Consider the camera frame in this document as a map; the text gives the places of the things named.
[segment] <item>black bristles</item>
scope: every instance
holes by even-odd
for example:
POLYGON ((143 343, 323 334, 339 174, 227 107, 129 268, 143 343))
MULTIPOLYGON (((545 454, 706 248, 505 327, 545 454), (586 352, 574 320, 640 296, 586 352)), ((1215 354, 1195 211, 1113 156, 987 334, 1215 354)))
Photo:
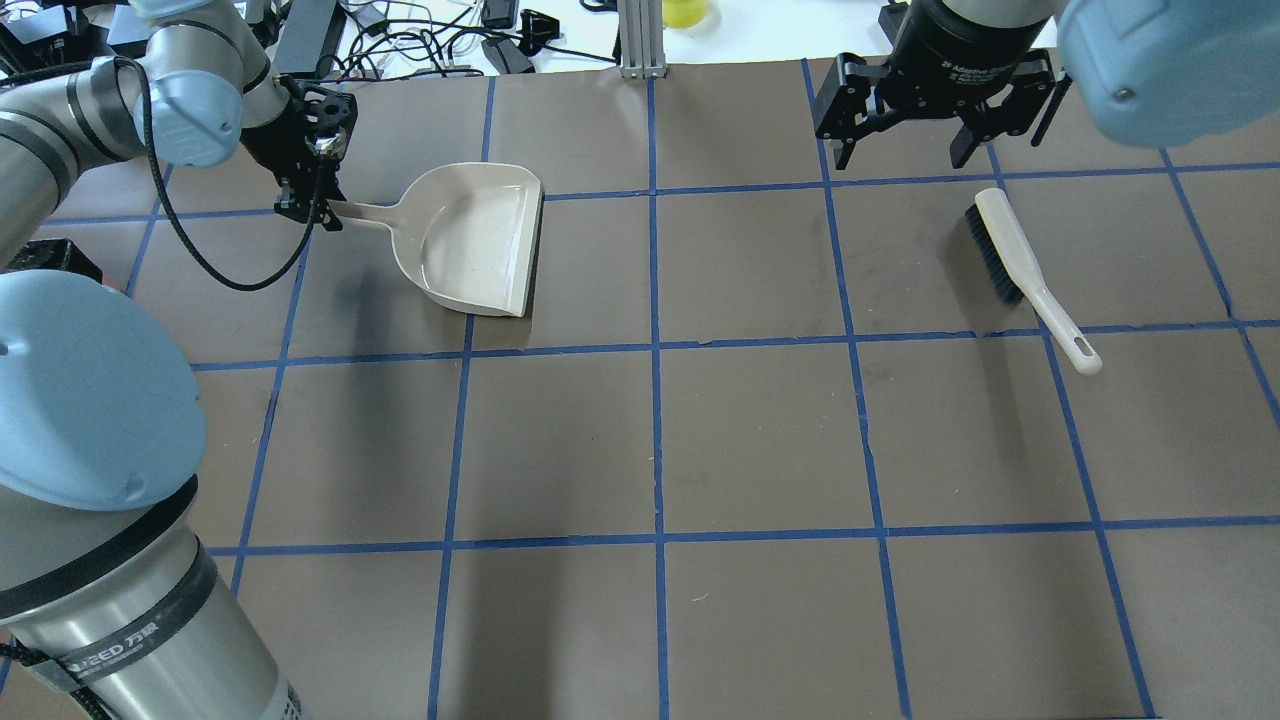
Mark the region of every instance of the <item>black bristles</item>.
POLYGON ((996 243, 991 240, 991 232, 987 231, 987 223, 982 222, 982 213, 978 210, 978 206, 970 205, 965 210, 964 217, 969 220, 969 234, 973 236, 973 240, 978 243, 978 249, 982 250, 982 261, 987 265, 987 274, 991 275, 991 282, 996 286, 996 295, 1000 296, 1000 301, 1005 305, 1018 305, 1025 296, 1021 288, 1014 282, 1014 278, 1009 277, 1009 270, 1005 269, 1005 263, 1000 259, 996 243))

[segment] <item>yellow object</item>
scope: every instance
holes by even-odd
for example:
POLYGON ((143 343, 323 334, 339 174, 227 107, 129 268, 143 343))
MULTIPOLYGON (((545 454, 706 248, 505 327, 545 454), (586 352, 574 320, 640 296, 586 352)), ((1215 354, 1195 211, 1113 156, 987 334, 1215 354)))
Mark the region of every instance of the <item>yellow object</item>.
POLYGON ((662 24, 684 29, 707 17, 710 0, 662 0, 662 24))

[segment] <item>brush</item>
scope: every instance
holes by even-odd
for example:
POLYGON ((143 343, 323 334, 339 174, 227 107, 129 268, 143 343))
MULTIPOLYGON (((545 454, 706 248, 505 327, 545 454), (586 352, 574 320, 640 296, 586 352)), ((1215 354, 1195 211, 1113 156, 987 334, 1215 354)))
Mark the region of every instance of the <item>brush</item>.
POLYGON ((1018 305, 1024 297, 1029 299, 1076 372, 1083 375, 1100 372, 1102 359, 1048 291, 1044 274, 1041 273, 1036 254, 1027 242, 1027 234, 1005 191, 993 187, 979 192, 975 204, 965 211, 965 219, 982 250, 982 259, 1000 300, 1007 305, 1018 305))

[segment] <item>dustpan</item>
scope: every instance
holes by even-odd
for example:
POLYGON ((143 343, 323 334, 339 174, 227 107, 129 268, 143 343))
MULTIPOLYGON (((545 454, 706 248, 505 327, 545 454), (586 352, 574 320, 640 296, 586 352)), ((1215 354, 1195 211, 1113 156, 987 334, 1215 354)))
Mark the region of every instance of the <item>dustpan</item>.
POLYGON ((329 202, 344 220, 390 229, 396 263, 435 302, 517 318, 529 301, 541 205, 541 181, 500 163, 436 168, 389 208, 329 202))

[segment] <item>metal post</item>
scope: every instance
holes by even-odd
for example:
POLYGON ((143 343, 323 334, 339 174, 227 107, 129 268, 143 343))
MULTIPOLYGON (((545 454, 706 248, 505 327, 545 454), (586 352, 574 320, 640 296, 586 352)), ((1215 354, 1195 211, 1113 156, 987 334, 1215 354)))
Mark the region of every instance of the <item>metal post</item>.
POLYGON ((667 77, 662 50, 662 0, 618 0, 622 77, 667 77))

